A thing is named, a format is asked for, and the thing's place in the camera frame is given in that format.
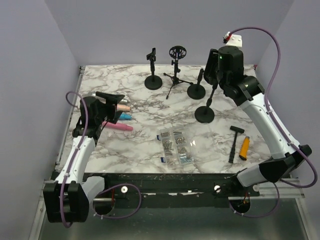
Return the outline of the pink microphone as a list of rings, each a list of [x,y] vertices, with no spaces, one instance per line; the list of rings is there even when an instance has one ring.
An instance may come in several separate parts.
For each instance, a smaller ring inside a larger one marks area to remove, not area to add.
[[[101,127],[102,128],[116,129],[116,130],[121,130],[121,131],[128,131],[128,132],[133,131],[133,127],[132,126],[129,126],[129,125],[124,124],[124,123],[103,122]]]

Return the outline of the black clip round stand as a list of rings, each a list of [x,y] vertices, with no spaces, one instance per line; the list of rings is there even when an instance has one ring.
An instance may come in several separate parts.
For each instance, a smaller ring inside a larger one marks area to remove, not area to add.
[[[202,124],[209,124],[211,123],[215,118],[214,111],[210,108],[212,101],[213,101],[213,95],[218,88],[217,84],[214,84],[212,86],[212,90],[210,93],[210,96],[206,102],[206,106],[200,106],[198,107],[194,112],[195,119]]]

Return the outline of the blue microphone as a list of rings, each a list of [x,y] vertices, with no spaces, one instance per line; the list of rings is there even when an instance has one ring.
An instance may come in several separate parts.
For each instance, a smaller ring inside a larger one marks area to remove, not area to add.
[[[131,120],[132,117],[129,114],[122,113],[119,117],[119,120]]]

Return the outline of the silver mesh microphone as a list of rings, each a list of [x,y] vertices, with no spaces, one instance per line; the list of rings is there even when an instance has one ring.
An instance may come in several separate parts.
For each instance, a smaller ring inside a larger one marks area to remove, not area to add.
[[[88,97],[89,97],[89,96],[96,97],[96,98],[99,99],[101,102],[105,102],[105,99],[102,98],[102,97],[97,96],[95,91],[88,92],[88,93],[87,93],[87,96],[88,96]],[[119,102],[119,104],[123,104],[123,105],[129,104],[129,103],[130,103],[130,100],[127,99],[127,98],[123,98],[123,99]]]

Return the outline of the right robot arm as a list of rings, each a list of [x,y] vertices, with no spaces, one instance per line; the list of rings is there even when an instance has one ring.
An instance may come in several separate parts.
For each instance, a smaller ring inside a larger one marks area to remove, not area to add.
[[[309,145],[301,145],[284,127],[269,103],[258,79],[244,73],[244,55],[236,46],[211,49],[204,79],[234,101],[252,120],[263,137],[271,157],[258,165],[238,172],[230,183],[230,191],[241,196],[248,187],[276,183],[301,165],[312,154]]]

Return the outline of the black round-base mic stand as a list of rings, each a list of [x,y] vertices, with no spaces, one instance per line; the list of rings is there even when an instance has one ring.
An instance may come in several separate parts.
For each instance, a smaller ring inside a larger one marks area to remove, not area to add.
[[[153,47],[151,53],[146,55],[146,59],[150,61],[150,72],[151,75],[148,76],[145,81],[144,85],[149,90],[158,90],[162,87],[163,82],[162,79],[155,75],[155,61],[156,61],[156,48]]]

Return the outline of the black tripod mic stand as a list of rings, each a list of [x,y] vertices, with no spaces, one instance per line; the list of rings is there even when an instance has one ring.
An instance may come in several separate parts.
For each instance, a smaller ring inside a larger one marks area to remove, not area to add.
[[[179,60],[183,59],[186,55],[187,55],[187,50],[181,45],[173,46],[169,50],[169,56],[172,58],[171,65],[174,66],[174,73],[173,73],[173,76],[168,75],[167,73],[163,74],[164,76],[169,77],[172,81],[172,85],[166,95],[166,99],[169,98],[170,92],[174,86],[177,86],[181,83],[187,83],[189,85],[193,85],[192,82],[185,81],[178,78],[178,73],[180,73],[181,71],[179,69]]]

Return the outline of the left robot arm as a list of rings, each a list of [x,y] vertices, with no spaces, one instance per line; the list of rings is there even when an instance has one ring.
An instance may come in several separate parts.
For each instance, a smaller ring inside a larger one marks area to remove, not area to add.
[[[116,124],[122,111],[117,108],[125,96],[95,92],[80,98],[80,117],[72,131],[73,143],[67,161],[51,183],[43,188],[47,218],[50,223],[62,223],[65,228],[83,223],[90,204],[98,195],[107,197],[111,185],[100,176],[83,180],[89,158],[101,136],[103,125]]]

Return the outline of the beige microphone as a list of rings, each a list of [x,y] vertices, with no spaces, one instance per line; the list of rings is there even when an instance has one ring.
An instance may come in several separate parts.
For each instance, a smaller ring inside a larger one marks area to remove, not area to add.
[[[128,106],[128,105],[118,104],[117,105],[117,110],[118,111],[123,111],[123,112],[130,112],[131,111],[131,107]]]

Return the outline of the black shock-mount round stand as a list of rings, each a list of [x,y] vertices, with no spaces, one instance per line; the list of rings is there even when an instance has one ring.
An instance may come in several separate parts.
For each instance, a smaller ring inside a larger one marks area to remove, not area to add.
[[[197,83],[196,84],[192,84],[188,87],[187,89],[187,95],[194,100],[200,100],[202,99],[205,94],[206,94],[206,90],[205,88],[201,85],[201,81],[203,79],[203,75],[204,75],[204,69],[201,68],[197,77]]]

